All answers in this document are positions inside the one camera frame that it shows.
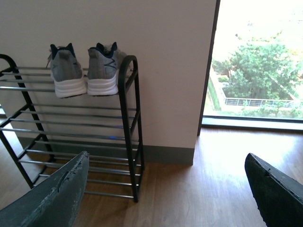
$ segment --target gray baseboard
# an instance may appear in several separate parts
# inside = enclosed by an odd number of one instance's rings
[[[32,138],[19,138],[20,144],[22,147],[27,146]],[[113,143],[96,143],[96,142],[82,142],[82,144],[87,145],[102,145],[112,148],[99,149],[99,148],[82,148],[74,146],[63,146],[63,145],[52,145],[52,149],[56,152],[70,152],[79,154],[82,151],[87,151],[91,155],[100,155],[100,156],[110,156],[110,157],[122,157],[127,158],[126,152],[116,149],[117,146],[125,147],[124,144],[113,144]],[[45,150],[43,144],[35,145],[33,149]],[[182,164],[182,165],[192,165],[194,158],[194,148],[175,148],[175,147],[163,147],[163,146],[150,146],[144,145],[144,159],[146,162],[155,162],[155,163],[168,163],[168,164]]]
[[[194,148],[174,148],[144,145],[146,162],[192,165]]]

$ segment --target wooden floor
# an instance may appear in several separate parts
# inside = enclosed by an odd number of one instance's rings
[[[202,129],[193,166],[147,163],[139,203],[85,194],[75,227],[265,227],[244,160],[254,153],[303,183],[303,135]],[[0,147],[0,209],[29,188]]]

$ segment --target shoe rack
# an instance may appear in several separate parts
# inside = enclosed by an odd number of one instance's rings
[[[25,103],[0,124],[0,139],[29,187],[38,185],[81,151],[88,151],[90,163],[85,193],[138,202],[144,157],[137,58],[128,55],[121,64],[115,95],[119,96],[117,108],[100,106],[98,96],[92,97],[97,106],[67,105],[66,100],[73,97],[54,96],[53,102],[45,102],[39,94],[54,93],[50,69],[18,67],[3,54],[0,59],[9,64],[9,68],[0,71],[0,90],[17,92]],[[131,64],[133,69],[128,75]],[[130,88],[135,108],[128,107]],[[112,121],[113,125],[104,123]],[[61,129],[52,130],[53,126]],[[83,133],[75,133],[73,128]],[[123,136],[104,135],[102,132],[108,129],[121,130]],[[20,151],[14,149],[7,136],[10,132],[15,132],[19,140],[26,137],[27,144],[22,144]]]

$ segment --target gray sneaker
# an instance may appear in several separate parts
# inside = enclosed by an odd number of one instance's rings
[[[118,92],[119,50],[117,43],[89,48],[88,90],[90,96],[109,96]]]
[[[85,79],[72,44],[57,48],[51,45],[51,77],[59,98],[78,96],[87,92]]]

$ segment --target white shoe sole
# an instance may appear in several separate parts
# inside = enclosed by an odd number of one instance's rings
[[[118,93],[117,75],[119,70],[111,79],[89,79],[87,81],[87,94],[89,96],[110,96]]]
[[[71,96],[79,96],[87,92],[84,77],[80,79],[69,79],[55,83],[55,93],[58,98],[68,98]]]

